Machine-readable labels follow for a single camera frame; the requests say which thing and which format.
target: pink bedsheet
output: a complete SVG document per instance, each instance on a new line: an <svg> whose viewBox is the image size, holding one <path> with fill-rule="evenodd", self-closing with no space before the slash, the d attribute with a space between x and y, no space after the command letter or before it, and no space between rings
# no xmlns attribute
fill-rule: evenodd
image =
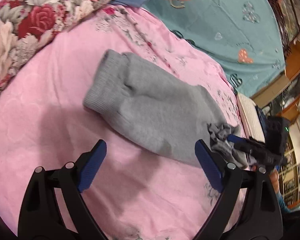
<svg viewBox="0 0 300 240"><path fill-rule="evenodd" d="M192 239L218 199L204 172L147 152L82 106L106 49L134 52L189 84L206 87L227 121L241 124L235 95L219 64L179 40L147 11L108 6L58 35L2 93L0 215L16 233L34 168L58 169L103 139L107 156L83 198L109 238ZM236 222L243 199L241 192L227 229ZM69 215L64 216L75 230Z"/></svg>

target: metal screw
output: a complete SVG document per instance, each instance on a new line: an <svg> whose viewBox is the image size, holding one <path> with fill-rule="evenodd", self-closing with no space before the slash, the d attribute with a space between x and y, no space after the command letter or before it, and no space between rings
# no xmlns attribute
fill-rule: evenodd
<svg viewBox="0 0 300 240"><path fill-rule="evenodd" d="M74 167L74 163L73 162L66 163L66 168L67 169L72 169L73 167Z"/></svg>
<svg viewBox="0 0 300 240"><path fill-rule="evenodd" d="M265 169L264 167L260 167L260 168L259 168L259 171L260 171L261 173L263 173L263 174L266 173L266 169Z"/></svg>
<svg viewBox="0 0 300 240"><path fill-rule="evenodd" d="M234 163L228 163L227 164L227 167L231 170L234 170L236 168L235 164Z"/></svg>
<svg viewBox="0 0 300 240"><path fill-rule="evenodd" d="M40 173L42 171L42 167L41 166L36 167L34 171L35 173Z"/></svg>

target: teal blanket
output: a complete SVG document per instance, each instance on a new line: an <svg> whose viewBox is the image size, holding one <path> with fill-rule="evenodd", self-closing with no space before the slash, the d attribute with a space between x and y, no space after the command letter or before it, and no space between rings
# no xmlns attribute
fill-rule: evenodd
<svg viewBox="0 0 300 240"><path fill-rule="evenodd" d="M150 0L144 7L220 63L229 82L247 97L284 70L279 29L267 0Z"/></svg>

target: human hand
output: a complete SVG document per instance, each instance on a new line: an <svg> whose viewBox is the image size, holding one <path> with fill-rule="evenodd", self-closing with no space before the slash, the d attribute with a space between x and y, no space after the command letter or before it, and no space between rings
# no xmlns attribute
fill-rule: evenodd
<svg viewBox="0 0 300 240"><path fill-rule="evenodd" d="M257 166L252 166L251 171L256 171ZM274 192L277 194L279 192L279 173L277 169L274 169L273 171L270 172L269 178L271 181L271 184L273 186Z"/></svg>

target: gray cloth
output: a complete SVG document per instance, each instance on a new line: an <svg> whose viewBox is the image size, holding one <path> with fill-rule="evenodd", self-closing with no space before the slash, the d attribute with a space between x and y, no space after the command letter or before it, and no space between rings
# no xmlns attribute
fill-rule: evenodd
<svg viewBox="0 0 300 240"><path fill-rule="evenodd" d="M202 86L191 86L133 53L108 50L83 104L117 132L159 155L196 167L197 140L210 146L207 123L225 123Z"/></svg>
<svg viewBox="0 0 300 240"><path fill-rule="evenodd" d="M248 161L248 165L249 166L253 166L258 164L257 160L255 159L255 157L251 156L250 154L246 153L246 157L247 157L247 161Z"/></svg>
<svg viewBox="0 0 300 240"><path fill-rule="evenodd" d="M234 163L241 169L248 167L246 154L242 151L234 149L234 143L227 140L228 135L233 134L240 136L241 127L233 127L227 123L220 125L210 124L208 130L211 137L211 150L219 152L227 161Z"/></svg>

